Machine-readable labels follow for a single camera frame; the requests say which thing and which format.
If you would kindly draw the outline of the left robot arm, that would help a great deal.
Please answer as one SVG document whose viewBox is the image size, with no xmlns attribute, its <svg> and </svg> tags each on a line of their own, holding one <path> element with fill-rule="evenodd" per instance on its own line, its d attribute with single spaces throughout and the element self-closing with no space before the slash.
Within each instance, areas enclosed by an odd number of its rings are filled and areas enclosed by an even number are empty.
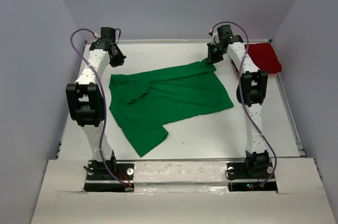
<svg viewBox="0 0 338 224">
<path fill-rule="evenodd" d="M 65 88 L 70 117 L 84 131 L 92 151 L 91 166 L 86 168 L 88 174 L 123 183 L 116 176 L 116 157 L 105 134 L 107 102 L 101 79 L 108 66 L 114 68 L 124 64 L 126 56 L 117 45 L 121 30 L 102 27 L 99 34 L 88 30 L 95 39 L 90 45 L 88 57 L 73 42 L 75 34 L 82 30 L 78 29 L 70 36 L 72 48 L 84 63 L 77 80 Z"/>
</svg>

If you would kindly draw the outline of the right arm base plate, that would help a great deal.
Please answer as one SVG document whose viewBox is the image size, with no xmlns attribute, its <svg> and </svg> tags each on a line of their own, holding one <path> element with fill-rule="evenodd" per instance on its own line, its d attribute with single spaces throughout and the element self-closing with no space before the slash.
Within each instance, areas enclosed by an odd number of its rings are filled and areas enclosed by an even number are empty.
<svg viewBox="0 0 338 224">
<path fill-rule="evenodd" d="M 253 174 L 246 173 L 244 168 L 242 162 L 227 163 L 224 176 L 228 180 L 229 192 L 278 191 L 274 175 L 265 181 L 273 170 L 272 163 L 266 169 Z"/>
</svg>

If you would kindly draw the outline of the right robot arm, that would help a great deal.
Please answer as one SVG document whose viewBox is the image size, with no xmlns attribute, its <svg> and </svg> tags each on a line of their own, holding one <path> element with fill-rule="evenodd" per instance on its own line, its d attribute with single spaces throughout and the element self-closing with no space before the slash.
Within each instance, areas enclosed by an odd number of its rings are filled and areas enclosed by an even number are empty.
<svg viewBox="0 0 338 224">
<path fill-rule="evenodd" d="M 236 96 L 245 114 L 247 145 L 243 162 L 227 165 L 225 176 L 230 181 L 255 179 L 264 175 L 271 166 L 270 144 L 262 131 L 262 105 L 266 98 L 268 73 L 259 69 L 249 56 L 249 43 L 234 35 L 227 22 L 217 24 L 209 31 L 207 64 L 218 63 L 226 54 L 238 70 Z"/>
</svg>

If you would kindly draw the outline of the green t-shirt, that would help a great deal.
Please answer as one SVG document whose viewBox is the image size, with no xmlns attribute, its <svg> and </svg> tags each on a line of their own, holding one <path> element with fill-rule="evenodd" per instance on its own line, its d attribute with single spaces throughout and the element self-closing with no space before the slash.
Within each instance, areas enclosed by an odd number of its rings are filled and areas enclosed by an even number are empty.
<svg viewBox="0 0 338 224">
<path fill-rule="evenodd" d="M 166 140 L 165 125 L 234 107 L 206 60 L 135 74 L 112 74 L 109 110 L 143 157 Z"/>
</svg>

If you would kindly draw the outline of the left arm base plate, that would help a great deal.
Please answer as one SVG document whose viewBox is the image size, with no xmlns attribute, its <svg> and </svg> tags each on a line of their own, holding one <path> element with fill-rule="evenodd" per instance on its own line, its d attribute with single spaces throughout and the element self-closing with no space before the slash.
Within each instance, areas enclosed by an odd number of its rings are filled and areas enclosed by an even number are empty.
<svg viewBox="0 0 338 224">
<path fill-rule="evenodd" d="M 114 173 L 117 179 L 108 173 L 103 164 L 94 169 L 93 163 L 90 161 L 83 168 L 86 170 L 86 179 L 83 187 L 86 192 L 134 192 L 134 163 L 117 162 L 116 173 Z"/>
</svg>

